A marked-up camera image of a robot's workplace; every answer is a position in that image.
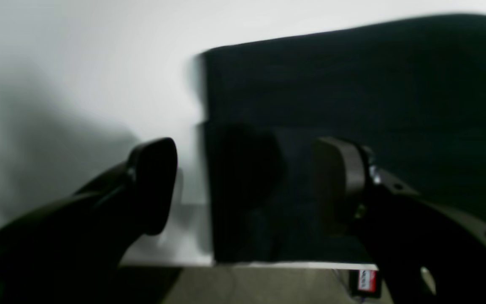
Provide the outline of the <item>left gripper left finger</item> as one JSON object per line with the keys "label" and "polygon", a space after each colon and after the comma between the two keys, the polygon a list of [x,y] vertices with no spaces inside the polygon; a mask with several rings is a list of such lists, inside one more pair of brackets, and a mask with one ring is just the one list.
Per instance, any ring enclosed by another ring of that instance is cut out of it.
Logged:
{"label": "left gripper left finger", "polygon": [[0,228],[0,304],[88,304],[128,248],[165,228],[178,171],[174,140],[139,144],[72,195]]}

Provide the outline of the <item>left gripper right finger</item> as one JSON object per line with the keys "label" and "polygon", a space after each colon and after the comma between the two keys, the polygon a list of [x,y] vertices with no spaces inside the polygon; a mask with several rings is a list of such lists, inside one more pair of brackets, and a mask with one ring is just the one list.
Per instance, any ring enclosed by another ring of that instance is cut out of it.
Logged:
{"label": "left gripper right finger", "polygon": [[312,160],[324,231],[359,239],[394,303],[486,304],[484,220],[432,203],[354,142],[319,137]]}

